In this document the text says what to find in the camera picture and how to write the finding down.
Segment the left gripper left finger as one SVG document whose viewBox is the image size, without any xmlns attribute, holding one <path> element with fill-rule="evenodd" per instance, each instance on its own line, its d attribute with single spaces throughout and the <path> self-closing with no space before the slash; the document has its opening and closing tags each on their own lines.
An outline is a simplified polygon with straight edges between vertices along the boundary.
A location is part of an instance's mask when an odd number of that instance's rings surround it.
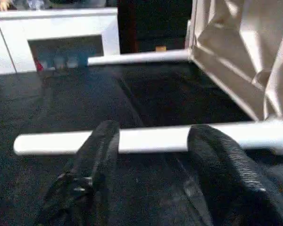
<svg viewBox="0 0 283 226">
<path fill-rule="evenodd" d="M 106 226 L 113 193 L 120 128 L 102 122 L 47 191 L 39 226 Z"/>
</svg>

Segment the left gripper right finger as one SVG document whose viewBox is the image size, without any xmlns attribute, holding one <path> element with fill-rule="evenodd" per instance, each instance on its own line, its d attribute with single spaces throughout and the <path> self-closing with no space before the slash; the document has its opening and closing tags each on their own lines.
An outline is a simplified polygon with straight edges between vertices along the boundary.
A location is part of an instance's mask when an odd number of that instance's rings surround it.
<svg viewBox="0 0 283 226">
<path fill-rule="evenodd" d="M 237 142 L 193 125 L 187 146 L 214 225 L 283 226 L 283 196 Z"/>
</svg>

